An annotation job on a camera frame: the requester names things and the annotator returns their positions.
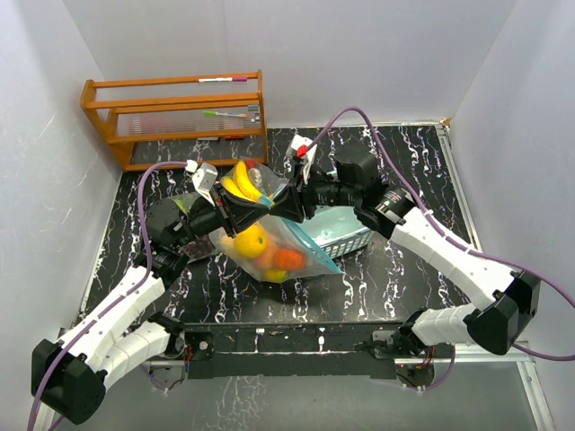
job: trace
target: wooden shelf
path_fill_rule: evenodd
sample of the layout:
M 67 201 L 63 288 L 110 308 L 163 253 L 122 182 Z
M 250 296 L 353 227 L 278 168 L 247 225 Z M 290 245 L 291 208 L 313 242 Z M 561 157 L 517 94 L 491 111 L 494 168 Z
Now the wooden shelf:
M 248 82 L 255 82 L 253 91 L 245 91 L 242 82 L 238 83 L 200 83 L 199 79 L 227 77 L 245 77 Z M 186 92 L 204 92 L 201 94 L 177 94 L 184 85 Z M 237 89 L 237 92 L 205 93 L 206 89 Z M 138 88 L 142 94 L 152 97 L 137 97 Z M 134 79 L 125 81 L 95 82 L 88 80 L 80 99 L 85 115 L 93 124 L 102 140 L 118 160 L 124 172 L 143 171 L 152 164 L 132 163 L 132 152 L 136 142 L 169 141 L 177 139 L 197 139 L 212 136 L 261 136 L 263 157 L 255 158 L 260 163 L 268 163 L 268 140 L 266 136 L 265 112 L 263 106 L 261 70 L 249 73 L 196 75 L 169 78 Z M 117 92 L 118 97 L 98 100 L 98 91 Z M 241 125 L 247 121 L 231 116 L 202 116 L 199 110 L 234 109 L 245 113 L 248 118 L 253 115 L 253 127 Z M 106 119 L 101 113 L 106 111 Z M 214 166 L 234 165 L 235 159 L 217 159 L 206 161 Z M 166 167 L 177 169 L 179 166 Z

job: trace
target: pen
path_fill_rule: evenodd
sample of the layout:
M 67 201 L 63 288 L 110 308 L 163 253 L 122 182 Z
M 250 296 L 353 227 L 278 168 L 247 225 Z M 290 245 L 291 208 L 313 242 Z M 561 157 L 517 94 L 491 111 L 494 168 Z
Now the pen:
M 199 83 L 245 83 L 248 80 L 245 76 L 235 76 L 229 78 L 201 78 Z
M 248 114 L 228 114 L 227 112 L 216 112 L 214 110 L 204 110 L 204 115 L 218 115 L 220 117 L 237 117 L 239 119 L 248 118 Z

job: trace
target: black marble surface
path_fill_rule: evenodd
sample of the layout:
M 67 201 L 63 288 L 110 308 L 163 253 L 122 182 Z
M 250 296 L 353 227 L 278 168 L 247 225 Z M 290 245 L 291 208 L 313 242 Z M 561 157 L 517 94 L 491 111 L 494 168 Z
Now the black marble surface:
M 270 167 L 279 175 L 290 169 L 284 157 L 292 136 L 313 138 L 316 128 L 270 129 Z M 456 194 L 441 153 L 436 130 L 423 127 L 379 127 L 385 147 L 420 191 L 435 217 L 469 240 Z M 366 145 L 374 141 L 365 128 L 334 128 L 320 143 L 316 161 L 333 169 L 332 155 L 343 143 Z M 234 156 L 258 155 L 259 146 L 249 139 L 234 143 Z M 208 159 L 213 148 L 189 145 L 148 144 L 139 162 L 186 160 L 201 155 Z M 380 157 L 380 171 L 390 183 L 398 180 Z M 119 283 L 139 250 L 136 211 L 141 173 L 124 173 L 111 213 L 107 235 L 85 310 L 91 311 Z M 183 171 L 157 172 L 148 181 L 146 205 L 185 191 L 193 191 Z M 282 285 L 259 283 L 245 274 L 226 255 L 219 254 L 192 264 L 180 279 L 143 316 L 165 311 L 184 322 L 305 322 L 305 321 L 403 321 L 422 306 L 443 308 L 466 302 L 463 294 L 434 268 L 378 234 L 363 250 L 336 260 L 341 275 L 289 280 Z
M 134 145 L 132 163 L 157 163 L 166 160 L 238 159 L 242 155 L 263 157 L 261 136 L 247 136 L 242 140 L 202 141 L 176 139 L 173 141 L 147 141 Z

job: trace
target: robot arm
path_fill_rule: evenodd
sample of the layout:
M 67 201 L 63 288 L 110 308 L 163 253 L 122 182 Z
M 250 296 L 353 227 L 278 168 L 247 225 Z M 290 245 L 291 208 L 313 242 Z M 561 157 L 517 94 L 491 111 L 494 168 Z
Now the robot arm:
M 125 335 L 132 321 L 183 271 L 187 257 L 178 252 L 179 247 L 220 227 L 234 236 L 267 214 L 301 223 L 314 216 L 317 206 L 354 207 L 361 223 L 421 256 L 471 301 L 451 309 L 419 310 L 387 341 L 372 340 L 372 345 L 400 355 L 417 355 L 438 343 L 477 343 L 494 354 L 507 353 L 535 316 L 540 280 L 449 244 L 446 236 L 451 241 L 464 241 L 445 227 L 444 235 L 437 233 L 407 191 L 383 184 L 377 159 L 367 150 L 342 146 L 335 155 L 337 176 L 332 176 L 313 165 L 313 154 L 306 153 L 307 142 L 302 139 L 298 136 L 292 147 L 293 177 L 274 198 L 272 207 L 227 193 L 216 182 L 215 169 L 205 163 L 193 178 L 202 198 L 186 203 L 168 198 L 154 204 L 146 218 L 153 274 L 128 295 L 146 273 L 146 257 L 140 256 L 119 285 L 79 325 L 56 343 L 40 342 L 32 354 L 32 394 L 62 347 L 83 325 L 95 321 L 70 348 L 41 394 L 44 403 L 73 423 L 84 422 L 98 409 L 106 390 L 123 375 L 152 356 L 181 351 L 182 325 L 161 313 Z M 466 247 L 468 251 L 472 248 L 469 244 Z
M 505 355 L 535 317 L 541 280 L 525 272 L 469 254 L 473 250 L 439 222 L 438 233 L 403 188 L 382 184 L 377 159 L 356 145 L 335 153 L 337 179 L 293 148 L 294 176 L 274 199 L 270 213 L 296 222 L 311 218 L 317 205 L 350 206 L 358 220 L 386 239 L 422 257 L 454 282 L 471 303 L 445 310 L 419 310 L 383 349 L 419 354 L 438 343 L 476 343 Z M 463 244 L 463 250 L 451 242 Z

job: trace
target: plastic bag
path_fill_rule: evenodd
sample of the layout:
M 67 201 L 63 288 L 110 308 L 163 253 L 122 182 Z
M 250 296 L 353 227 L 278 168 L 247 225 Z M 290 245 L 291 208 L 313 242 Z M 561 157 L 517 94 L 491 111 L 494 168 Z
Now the plastic bag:
M 271 206 L 273 196 L 287 183 L 270 168 L 240 161 L 221 179 L 239 198 Z M 290 278 L 339 274 L 340 270 L 298 224 L 266 215 L 235 238 L 218 229 L 209 235 L 214 245 L 259 281 L 281 283 Z

